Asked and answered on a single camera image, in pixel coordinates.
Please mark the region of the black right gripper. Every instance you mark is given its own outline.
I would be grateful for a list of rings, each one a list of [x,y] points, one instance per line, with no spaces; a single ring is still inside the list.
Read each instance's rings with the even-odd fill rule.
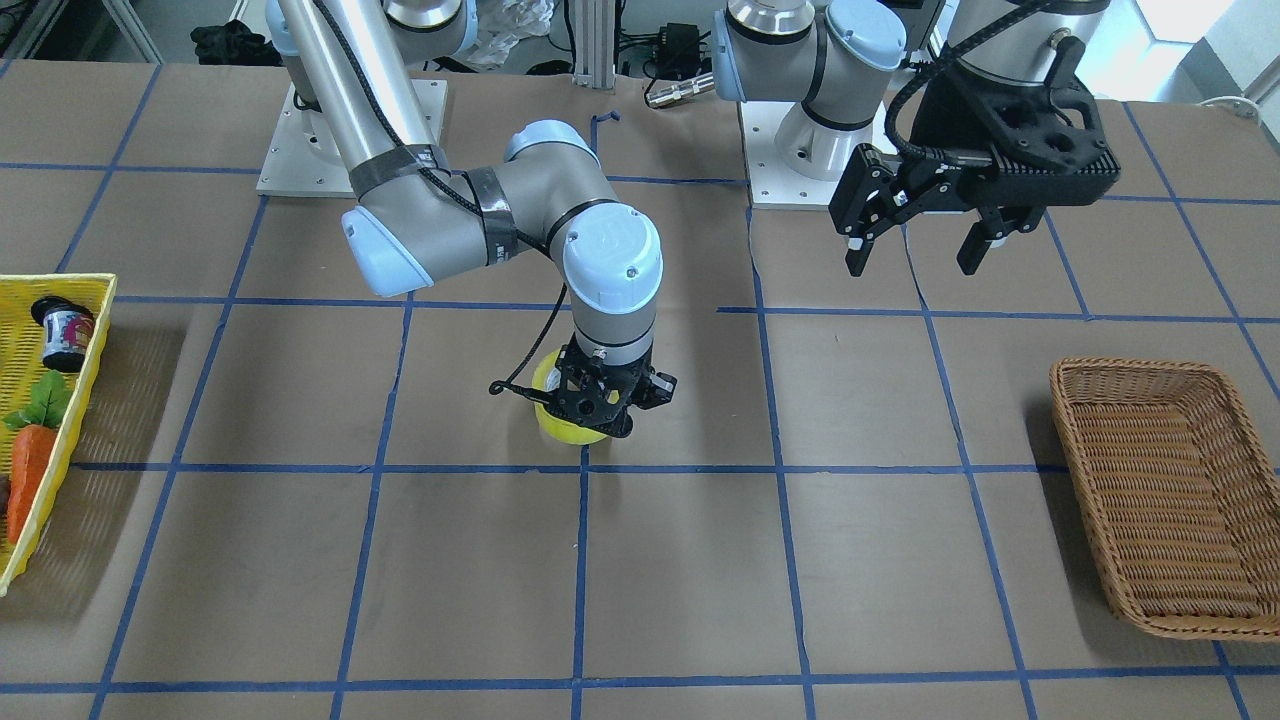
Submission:
[[[557,351],[559,384],[545,392],[545,410],[575,425],[599,430],[605,438],[630,437],[631,411],[659,407],[675,397],[678,380],[658,372],[650,352],[625,365],[607,365],[576,345]]]

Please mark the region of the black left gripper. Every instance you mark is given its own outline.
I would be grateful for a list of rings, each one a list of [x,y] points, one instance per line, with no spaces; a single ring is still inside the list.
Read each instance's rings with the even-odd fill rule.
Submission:
[[[847,238],[845,264],[861,277],[877,240],[923,213],[974,210],[956,254],[974,275],[1009,233],[1033,231],[1046,208],[1087,206],[1119,181],[1092,92],[1076,77],[1085,42],[1044,42],[1050,65],[1028,85],[991,79],[952,51],[888,102],[893,154],[858,145],[829,200]]]

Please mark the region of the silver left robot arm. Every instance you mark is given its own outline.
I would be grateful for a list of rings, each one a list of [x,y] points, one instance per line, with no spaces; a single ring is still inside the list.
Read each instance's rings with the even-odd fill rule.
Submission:
[[[833,184],[828,211],[859,277],[876,241],[923,213],[975,211],[956,261],[977,272],[1044,211],[1119,181],[1094,95],[1078,77],[1105,1],[960,1],[938,56],[893,97],[918,3],[730,1],[710,50],[717,94],[786,102],[776,147]]]

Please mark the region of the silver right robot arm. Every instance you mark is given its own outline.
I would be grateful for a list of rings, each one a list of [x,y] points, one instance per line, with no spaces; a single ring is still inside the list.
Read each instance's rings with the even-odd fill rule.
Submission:
[[[371,291],[408,293],[534,251],[562,277],[573,334],[548,380],[494,380],[549,418],[623,438],[668,404],[652,364],[664,259],[655,224],[618,200],[570,124],[536,120],[494,167],[449,168],[408,68],[475,40],[471,1],[270,1],[270,38],[301,106],[326,122],[355,193],[342,228]]]

